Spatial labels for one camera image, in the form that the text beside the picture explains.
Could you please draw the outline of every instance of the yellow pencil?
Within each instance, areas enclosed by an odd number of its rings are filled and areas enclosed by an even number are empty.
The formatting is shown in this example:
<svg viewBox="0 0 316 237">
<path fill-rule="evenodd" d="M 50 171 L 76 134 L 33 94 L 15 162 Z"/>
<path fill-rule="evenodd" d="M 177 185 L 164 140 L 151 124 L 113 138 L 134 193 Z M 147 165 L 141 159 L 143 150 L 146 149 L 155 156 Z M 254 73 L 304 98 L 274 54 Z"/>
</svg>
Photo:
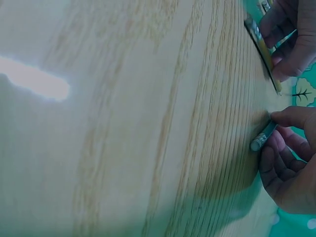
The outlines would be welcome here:
<svg viewBox="0 0 316 237">
<path fill-rule="evenodd" d="M 281 86 L 281 82 L 279 80 L 275 80 L 272 76 L 272 69 L 273 69 L 273 62 L 272 62 L 272 58 L 269 52 L 268 47 L 266 46 L 266 43 L 264 42 L 261 33 L 259 32 L 259 28 L 256 24 L 256 22 L 249 16 L 246 20 L 245 20 L 245 27 L 248 30 L 251 38 L 253 39 L 255 45 L 257 46 L 257 49 L 261 55 L 261 57 L 263 58 L 263 61 L 267 67 L 269 76 L 272 80 L 272 83 L 277 91 L 278 94 L 281 94 L 282 91 L 282 86 Z"/>
</svg>

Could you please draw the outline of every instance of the hand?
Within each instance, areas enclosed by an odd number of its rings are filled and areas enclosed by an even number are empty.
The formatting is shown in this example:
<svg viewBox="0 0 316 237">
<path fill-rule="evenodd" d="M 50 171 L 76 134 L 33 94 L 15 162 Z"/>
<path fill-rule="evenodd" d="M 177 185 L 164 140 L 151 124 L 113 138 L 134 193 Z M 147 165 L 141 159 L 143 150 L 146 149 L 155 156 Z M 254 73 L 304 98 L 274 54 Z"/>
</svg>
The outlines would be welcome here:
<svg viewBox="0 0 316 237">
<path fill-rule="evenodd" d="M 260 22 L 269 48 L 297 30 L 272 54 L 274 78 L 297 77 L 316 60 L 316 0 L 274 0 Z"/>
<path fill-rule="evenodd" d="M 316 214 L 316 108 L 288 107 L 272 113 L 271 118 L 278 127 L 262 150 L 263 186 L 284 211 Z M 307 140 L 289 126 L 303 129 Z"/>
</svg>

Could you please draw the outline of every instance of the pencil eraser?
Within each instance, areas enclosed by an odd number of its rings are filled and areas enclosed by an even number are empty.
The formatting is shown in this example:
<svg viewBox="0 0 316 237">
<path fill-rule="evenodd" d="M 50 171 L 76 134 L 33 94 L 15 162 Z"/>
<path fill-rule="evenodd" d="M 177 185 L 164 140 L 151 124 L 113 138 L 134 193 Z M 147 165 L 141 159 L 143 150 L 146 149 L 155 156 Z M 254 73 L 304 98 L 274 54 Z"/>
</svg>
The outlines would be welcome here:
<svg viewBox="0 0 316 237">
<path fill-rule="evenodd" d="M 261 144 L 258 140 L 254 140 L 250 143 L 250 149 L 253 152 L 257 152 L 258 150 L 260 150 L 260 148 L 261 148 Z"/>
</svg>

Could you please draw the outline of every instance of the teal fabric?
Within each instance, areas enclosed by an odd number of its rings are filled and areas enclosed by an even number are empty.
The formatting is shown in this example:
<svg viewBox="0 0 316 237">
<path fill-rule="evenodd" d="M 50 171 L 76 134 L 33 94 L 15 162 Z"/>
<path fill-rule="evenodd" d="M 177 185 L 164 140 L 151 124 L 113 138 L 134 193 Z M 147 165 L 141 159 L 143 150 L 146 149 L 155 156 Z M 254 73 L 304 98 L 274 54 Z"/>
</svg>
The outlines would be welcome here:
<svg viewBox="0 0 316 237">
<path fill-rule="evenodd" d="M 259 23 L 262 12 L 257 7 L 258 0 L 243 0 L 244 7 L 252 18 Z M 316 65 L 307 68 L 298 78 L 292 81 L 292 104 L 296 106 L 316 106 Z M 293 130 L 304 136 L 303 131 Z M 270 237 L 311 237 L 316 236 L 316 215 L 293 215 L 278 209 L 270 232 Z"/>
</svg>

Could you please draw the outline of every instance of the light wood panel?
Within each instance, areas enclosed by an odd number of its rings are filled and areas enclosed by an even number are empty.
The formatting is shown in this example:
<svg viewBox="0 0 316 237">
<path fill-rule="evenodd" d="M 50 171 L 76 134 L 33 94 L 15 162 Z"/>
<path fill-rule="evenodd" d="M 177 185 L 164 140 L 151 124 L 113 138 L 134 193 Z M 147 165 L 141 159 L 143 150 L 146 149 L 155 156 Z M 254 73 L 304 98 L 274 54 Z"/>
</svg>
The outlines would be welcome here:
<svg viewBox="0 0 316 237">
<path fill-rule="evenodd" d="M 248 146 L 290 86 L 239 1 L 0 2 L 1 236 L 268 235 Z"/>
</svg>

